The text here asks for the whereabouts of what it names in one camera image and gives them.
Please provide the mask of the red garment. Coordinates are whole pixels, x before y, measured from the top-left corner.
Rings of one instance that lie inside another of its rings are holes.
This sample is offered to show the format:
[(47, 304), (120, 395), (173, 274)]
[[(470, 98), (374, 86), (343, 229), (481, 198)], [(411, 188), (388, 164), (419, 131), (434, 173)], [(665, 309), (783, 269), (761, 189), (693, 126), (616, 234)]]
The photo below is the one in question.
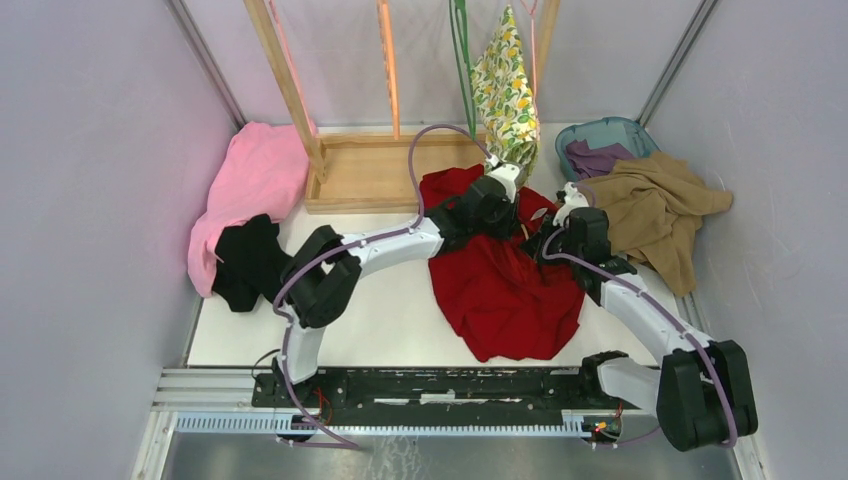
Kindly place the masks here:
[[(537, 192), (518, 193), (518, 219), (529, 236), (541, 226), (536, 212), (553, 208)], [(566, 265), (537, 265), (520, 249), (519, 230), (508, 241), (480, 235), (462, 249), (428, 262), (438, 307), (480, 362), (550, 360), (574, 337), (585, 294)]]

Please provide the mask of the lemon print skirt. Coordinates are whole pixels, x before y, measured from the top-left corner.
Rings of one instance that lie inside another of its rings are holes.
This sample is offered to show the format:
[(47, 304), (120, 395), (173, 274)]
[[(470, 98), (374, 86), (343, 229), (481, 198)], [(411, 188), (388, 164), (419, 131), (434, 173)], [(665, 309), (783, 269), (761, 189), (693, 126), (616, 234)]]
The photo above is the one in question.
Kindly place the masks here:
[(504, 8), (494, 33), (471, 69), (473, 102), (486, 148), (530, 176), (539, 156), (540, 125), (524, 64), (513, 8)]

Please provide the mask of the green wire hanger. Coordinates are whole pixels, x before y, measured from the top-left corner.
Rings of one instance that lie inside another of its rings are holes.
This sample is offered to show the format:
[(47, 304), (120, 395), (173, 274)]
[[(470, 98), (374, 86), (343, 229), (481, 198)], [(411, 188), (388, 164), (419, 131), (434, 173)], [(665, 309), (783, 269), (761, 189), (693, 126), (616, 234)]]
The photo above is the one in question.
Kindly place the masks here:
[(466, 125), (469, 133), (475, 137), (477, 131), (477, 116), (471, 85), (472, 67), (469, 51), (466, 2), (464, 0), (449, 0), (448, 15)]

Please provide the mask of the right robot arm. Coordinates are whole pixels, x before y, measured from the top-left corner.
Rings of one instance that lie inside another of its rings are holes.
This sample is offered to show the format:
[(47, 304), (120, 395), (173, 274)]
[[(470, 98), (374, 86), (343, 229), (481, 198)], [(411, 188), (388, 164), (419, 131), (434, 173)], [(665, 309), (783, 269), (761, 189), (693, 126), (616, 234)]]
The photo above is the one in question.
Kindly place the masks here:
[(656, 364), (645, 367), (619, 351), (584, 359), (580, 400), (602, 408), (614, 398), (651, 414), (666, 440), (681, 452), (733, 447), (759, 429), (748, 357), (733, 340), (718, 341), (654, 298), (636, 268), (611, 252), (609, 221), (598, 208), (566, 216), (541, 215), (524, 244), (542, 266), (570, 267), (578, 287), (616, 317)]

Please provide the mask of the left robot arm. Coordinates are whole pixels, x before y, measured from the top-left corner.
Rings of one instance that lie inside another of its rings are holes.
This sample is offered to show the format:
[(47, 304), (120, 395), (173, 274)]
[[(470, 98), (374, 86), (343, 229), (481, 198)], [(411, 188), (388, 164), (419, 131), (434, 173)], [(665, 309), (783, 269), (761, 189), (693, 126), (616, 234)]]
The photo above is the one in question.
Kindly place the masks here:
[(463, 194), (393, 228), (350, 235), (329, 225), (316, 229), (290, 258), (272, 302), (286, 320), (276, 357), (280, 398), (294, 407), (312, 399), (325, 329), (345, 312), (361, 279), (459, 251), (480, 235), (506, 239), (516, 227), (517, 203), (515, 178), (489, 173)]

